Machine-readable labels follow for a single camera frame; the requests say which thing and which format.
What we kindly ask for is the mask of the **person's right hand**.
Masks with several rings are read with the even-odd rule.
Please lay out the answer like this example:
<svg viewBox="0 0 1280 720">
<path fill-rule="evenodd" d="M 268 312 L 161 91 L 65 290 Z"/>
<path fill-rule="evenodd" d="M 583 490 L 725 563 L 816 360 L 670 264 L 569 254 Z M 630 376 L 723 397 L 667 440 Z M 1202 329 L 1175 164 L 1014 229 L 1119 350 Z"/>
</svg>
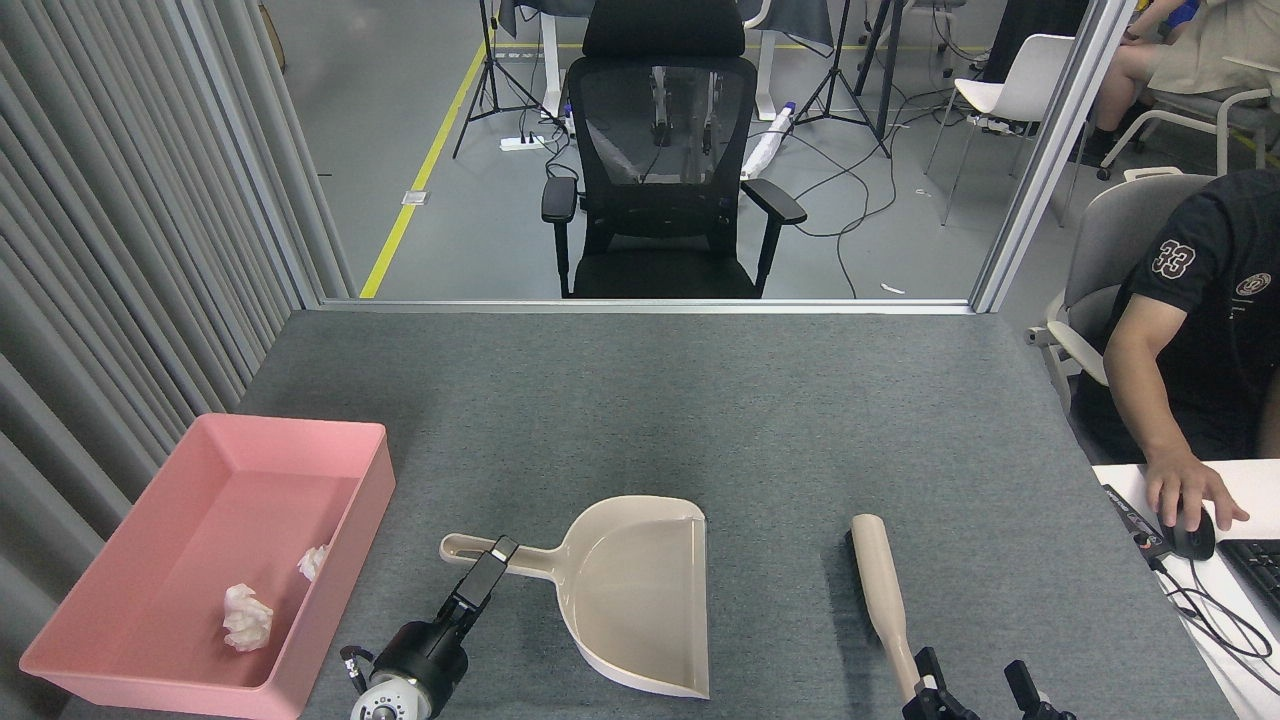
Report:
<svg viewBox="0 0 1280 720">
<path fill-rule="evenodd" d="M 1181 525 L 1197 530 L 1203 502 L 1213 505 L 1213 520 L 1220 530 L 1230 530 L 1235 521 L 1249 521 L 1225 479 L 1202 462 L 1189 450 L 1157 454 L 1146 464 L 1146 493 L 1151 507 L 1165 527 Z"/>
</svg>

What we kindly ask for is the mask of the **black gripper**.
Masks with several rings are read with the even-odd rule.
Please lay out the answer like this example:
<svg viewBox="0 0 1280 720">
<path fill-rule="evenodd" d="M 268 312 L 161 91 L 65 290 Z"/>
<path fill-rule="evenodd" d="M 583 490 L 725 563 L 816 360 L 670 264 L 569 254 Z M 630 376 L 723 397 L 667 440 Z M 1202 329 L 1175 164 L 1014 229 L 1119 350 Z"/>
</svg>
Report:
<svg viewBox="0 0 1280 720">
<path fill-rule="evenodd" d="M 406 623 L 385 647 L 385 673 L 413 679 L 425 691 L 454 691 L 468 669 L 462 642 L 518 547 L 509 537 L 498 538 L 451 592 L 438 621 Z"/>
</svg>

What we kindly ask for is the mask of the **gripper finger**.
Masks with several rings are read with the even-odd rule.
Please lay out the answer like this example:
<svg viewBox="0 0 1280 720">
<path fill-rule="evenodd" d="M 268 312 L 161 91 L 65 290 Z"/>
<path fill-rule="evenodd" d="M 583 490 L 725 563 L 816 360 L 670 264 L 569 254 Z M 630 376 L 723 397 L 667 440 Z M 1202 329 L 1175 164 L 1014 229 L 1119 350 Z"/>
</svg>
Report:
<svg viewBox="0 0 1280 720">
<path fill-rule="evenodd" d="M 1024 661 L 1011 661 L 1005 667 L 1005 678 L 1023 719 L 1076 719 L 1075 714 L 1056 708 L 1039 693 Z"/>
<path fill-rule="evenodd" d="M 937 653 L 933 647 L 923 647 L 914 662 L 920 680 L 915 696 L 902 706 L 904 719 L 975 719 L 977 714 L 965 707 L 948 691 Z"/>
</svg>

